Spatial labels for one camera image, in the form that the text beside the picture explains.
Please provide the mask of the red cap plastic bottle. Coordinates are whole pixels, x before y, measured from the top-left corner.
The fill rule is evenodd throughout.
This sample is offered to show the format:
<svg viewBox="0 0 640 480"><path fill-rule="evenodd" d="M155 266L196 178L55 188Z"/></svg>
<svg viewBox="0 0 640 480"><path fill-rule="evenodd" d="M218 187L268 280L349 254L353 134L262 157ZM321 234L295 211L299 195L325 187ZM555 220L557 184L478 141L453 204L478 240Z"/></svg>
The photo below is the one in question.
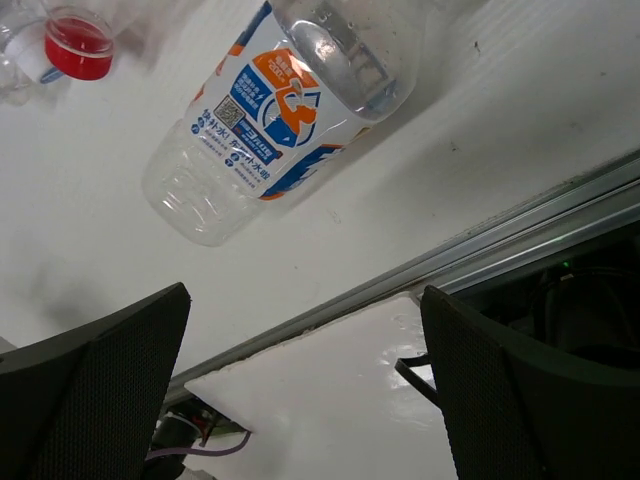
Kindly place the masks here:
<svg viewBox="0 0 640 480"><path fill-rule="evenodd" d="M1 102L22 106L65 77L96 81L114 57L106 19L81 1L1 3Z"/></svg>

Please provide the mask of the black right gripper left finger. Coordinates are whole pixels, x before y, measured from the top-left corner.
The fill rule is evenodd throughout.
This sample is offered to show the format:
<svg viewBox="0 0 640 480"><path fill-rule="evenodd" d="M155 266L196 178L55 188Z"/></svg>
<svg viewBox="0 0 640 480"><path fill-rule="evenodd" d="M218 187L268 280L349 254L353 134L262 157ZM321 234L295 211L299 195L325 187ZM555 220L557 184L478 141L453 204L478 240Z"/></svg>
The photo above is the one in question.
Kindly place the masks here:
<svg viewBox="0 0 640 480"><path fill-rule="evenodd" d="M176 283L2 354L2 478L140 478L190 306Z"/></svg>

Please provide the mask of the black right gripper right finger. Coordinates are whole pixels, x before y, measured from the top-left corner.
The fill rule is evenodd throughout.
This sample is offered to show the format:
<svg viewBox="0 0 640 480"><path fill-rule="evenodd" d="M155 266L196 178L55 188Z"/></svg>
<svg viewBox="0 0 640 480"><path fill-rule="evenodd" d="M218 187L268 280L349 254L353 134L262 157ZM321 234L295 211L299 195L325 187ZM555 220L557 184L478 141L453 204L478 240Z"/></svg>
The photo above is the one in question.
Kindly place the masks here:
<svg viewBox="0 0 640 480"><path fill-rule="evenodd" d="M433 286L420 308L459 478L638 478L638 371L550 347Z"/></svg>

